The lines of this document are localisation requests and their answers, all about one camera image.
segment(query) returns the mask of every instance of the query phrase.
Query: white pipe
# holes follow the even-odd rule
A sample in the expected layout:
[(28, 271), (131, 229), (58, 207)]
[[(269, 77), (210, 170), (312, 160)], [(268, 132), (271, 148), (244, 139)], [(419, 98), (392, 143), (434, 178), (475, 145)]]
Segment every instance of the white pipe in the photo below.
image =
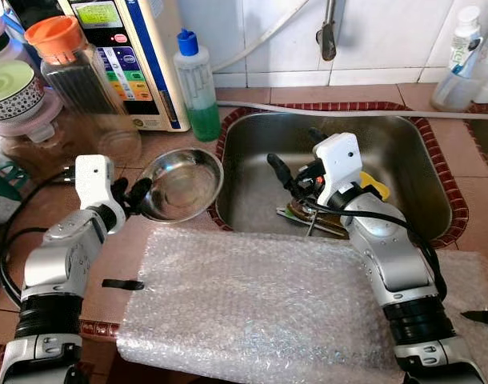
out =
[(349, 111), (329, 111), (329, 110), (297, 110), (295, 108), (285, 108), (284, 106), (269, 106), (255, 102), (220, 102), (219, 106), (244, 106), (246, 108), (256, 108), (260, 110), (270, 110), (272, 112), (282, 112), (287, 114), (304, 114), (306, 116), (322, 116), (325, 118), (346, 118), (346, 117), (377, 117), (377, 116), (401, 116), (403, 118), (456, 118), (459, 120), (488, 120), (488, 114), (465, 114), (459, 112), (429, 112), (420, 110), (349, 110)]
[(257, 38), (254, 42), (252, 42), (247, 48), (245, 48), (240, 54), (236, 54), (232, 58), (225, 60), (224, 62), (217, 64), (212, 68), (212, 72), (217, 72), (235, 64), (240, 59), (244, 58), (254, 50), (256, 50), (261, 44), (263, 44), (268, 38), (270, 38), (273, 34), (275, 34), (286, 22), (288, 22), (301, 8), (304, 7), (305, 4), (308, 3), (309, 0), (301, 0), (299, 4), (297, 4), (290, 12), (286, 12), (280, 19), (271, 27), (269, 28), (262, 36)]

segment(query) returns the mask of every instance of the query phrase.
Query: white tile wall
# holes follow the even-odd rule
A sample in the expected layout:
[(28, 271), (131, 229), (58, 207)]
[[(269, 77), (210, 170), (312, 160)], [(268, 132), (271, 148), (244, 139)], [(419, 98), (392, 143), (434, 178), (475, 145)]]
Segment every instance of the white tile wall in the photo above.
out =
[(247, 74), (248, 86), (327, 86), (329, 70)]
[[(246, 44), (259, 38), (291, 10), (296, 1), (243, 0)], [(248, 72), (316, 70), (320, 51), (315, 34), (322, 24), (324, 0), (309, 0), (268, 42), (246, 58)]]
[(349, 0), (333, 68), (423, 67), (452, 0)]
[[(178, 8), (184, 27), (208, 48), (212, 66), (244, 50), (242, 0), (178, 0)], [(246, 72), (244, 60), (222, 72)]]
[(333, 70), (331, 71), (330, 86), (417, 82), (420, 72), (422, 72), (422, 68)]
[[(185, 27), (210, 50), (233, 57), (303, 0), (178, 0)], [(315, 41), (326, 0), (307, 4), (247, 58), (220, 70), (216, 86), (324, 86), (437, 82), (445, 72), (457, 12), (476, 4), (488, 32), (488, 0), (335, 0), (337, 56)]]

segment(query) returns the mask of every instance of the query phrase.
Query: blue bottle cap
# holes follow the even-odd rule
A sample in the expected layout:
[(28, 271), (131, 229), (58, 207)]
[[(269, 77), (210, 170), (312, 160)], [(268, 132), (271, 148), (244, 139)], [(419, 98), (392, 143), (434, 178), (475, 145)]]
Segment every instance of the blue bottle cap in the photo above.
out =
[(198, 51), (198, 39), (192, 30), (185, 30), (177, 34), (178, 48), (184, 56), (194, 56)]

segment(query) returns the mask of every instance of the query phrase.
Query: orange lid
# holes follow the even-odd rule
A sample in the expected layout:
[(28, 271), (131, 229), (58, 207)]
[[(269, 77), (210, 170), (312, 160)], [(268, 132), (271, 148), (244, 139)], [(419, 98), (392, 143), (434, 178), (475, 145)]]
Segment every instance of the orange lid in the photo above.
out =
[(55, 16), (34, 24), (25, 38), (47, 62), (65, 64), (75, 61), (73, 52), (86, 40), (74, 16)]

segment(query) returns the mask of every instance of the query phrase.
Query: metal bowl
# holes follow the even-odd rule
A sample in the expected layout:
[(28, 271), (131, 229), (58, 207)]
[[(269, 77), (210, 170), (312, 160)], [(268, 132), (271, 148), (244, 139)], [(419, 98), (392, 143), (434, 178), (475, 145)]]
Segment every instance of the metal bowl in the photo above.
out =
[(142, 213), (164, 223), (198, 216), (218, 196), (223, 175), (221, 162), (206, 150), (183, 148), (162, 154), (140, 176), (152, 181)]

